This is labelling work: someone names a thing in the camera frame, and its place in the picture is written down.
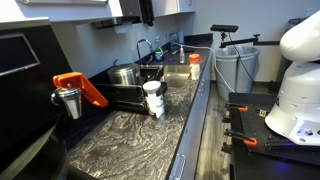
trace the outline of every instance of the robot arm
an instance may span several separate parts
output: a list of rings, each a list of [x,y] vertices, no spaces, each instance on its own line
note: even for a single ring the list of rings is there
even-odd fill
[[[291,61],[320,59],[320,11],[290,29],[280,41],[280,51]]]

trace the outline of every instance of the drawer handle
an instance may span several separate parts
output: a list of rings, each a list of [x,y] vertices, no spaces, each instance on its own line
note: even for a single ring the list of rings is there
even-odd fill
[[[180,180],[181,177],[182,177],[182,173],[183,173],[183,170],[184,170],[184,165],[186,164],[186,160],[187,160],[187,157],[183,154],[177,154],[178,156],[181,156],[183,158],[183,162],[182,162],[182,166],[181,166],[181,171],[180,171],[180,174],[179,174],[179,177],[174,177],[175,180]]]

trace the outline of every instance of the kitchen faucet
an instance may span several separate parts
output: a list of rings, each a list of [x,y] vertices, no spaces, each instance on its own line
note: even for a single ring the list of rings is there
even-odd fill
[[[147,39],[141,39],[141,40],[138,41],[138,43],[137,43],[137,51],[138,51],[138,57],[139,57],[140,65],[142,66],[142,59],[141,59],[140,49],[139,49],[139,44],[141,42],[146,42],[149,45],[151,53],[153,52],[153,49],[152,49],[151,43]],[[148,62],[146,62],[147,66],[148,66],[149,63],[152,62],[152,60],[153,60],[153,56],[151,55],[150,56],[150,60]]]

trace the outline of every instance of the orange handle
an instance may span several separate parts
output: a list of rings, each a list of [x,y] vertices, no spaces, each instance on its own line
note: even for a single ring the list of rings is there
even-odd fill
[[[71,86],[73,88],[80,88],[82,94],[90,103],[100,107],[108,105],[108,101],[82,73],[71,72],[54,76],[53,84],[56,87],[68,88]]]
[[[243,140],[243,143],[248,146],[257,146],[257,144],[258,144],[257,139],[256,138],[250,138],[250,139],[253,140],[253,142],[248,141],[248,140]]]
[[[245,107],[241,107],[241,108],[238,108],[239,111],[241,112],[247,112],[248,111],[248,107],[245,106]]]

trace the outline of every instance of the outlet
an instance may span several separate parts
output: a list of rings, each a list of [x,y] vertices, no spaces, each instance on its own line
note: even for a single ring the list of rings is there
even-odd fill
[[[314,14],[314,13],[316,13],[316,12],[317,12],[316,8],[308,8],[308,9],[306,10],[306,15],[305,15],[305,17],[309,17],[309,16],[311,16],[312,14]]]
[[[166,42],[169,42],[169,33],[165,33],[165,34],[164,34],[164,37],[165,37],[165,41],[166,41]]]

